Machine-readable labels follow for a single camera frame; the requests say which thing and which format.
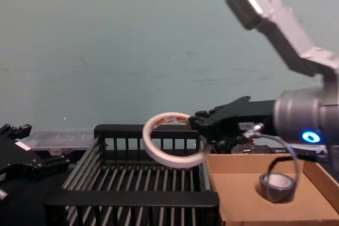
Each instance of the teal wall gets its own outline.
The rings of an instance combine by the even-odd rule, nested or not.
[[[337,0],[284,0],[339,51]],[[92,128],[317,85],[224,0],[0,0],[0,124]]]

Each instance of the black dish rack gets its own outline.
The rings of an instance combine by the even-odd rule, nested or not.
[[[164,167],[144,151],[141,134],[142,125],[96,126],[62,189],[44,197],[47,225],[220,225],[206,165]],[[200,150],[198,134],[183,125],[159,126],[152,138],[173,155]]]

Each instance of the white tape roll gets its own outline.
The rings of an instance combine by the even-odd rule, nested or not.
[[[203,163],[210,151],[210,146],[206,144],[206,140],[203,137],[201,137],[204,143],[203,150],[195,153],[194,155],[185,157],[172,156],[162,152],[155,146],[150,137],[152,131],[159,125],[169,123],[187,123],[189,117],[189,115],[183,113],[168,112],[156,115],[148,120],[142,130],[142,138],[145,143],[145,150],[149,156],[151,156],[158,163],[173,168],[191,168]]]

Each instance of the duct tape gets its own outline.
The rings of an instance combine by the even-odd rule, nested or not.
[[[267,173],[259,177],[260,194],[272,203],[286,203],[293,200],[296,189],[296,181],[281,173],[272,173],[267,181]]]

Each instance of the robotic arm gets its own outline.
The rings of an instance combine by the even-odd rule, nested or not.
[[[310,77],[320,74],[323,86],[285,91],[276,101],[251,102],[245,96],[196,112],[188,119],[191,128],[209,144],[238,136],[250,138],[254,132],[279,136],[288,143],[325,144],[333,168],[339,170],[339,55],[315,46],[282,0],[227,0],[227,4],[244,28],[257,29],[268,38],[289,69]],[[156,121],[146,123],[144,140]],[[149,139],[145,145],[154,159],[165,158],[159,151],[153,156],[155,148],[150,149]],[[190,166],[201,163],[203,153],[192,157]],[[179,166],[176,160],[158,161]]]

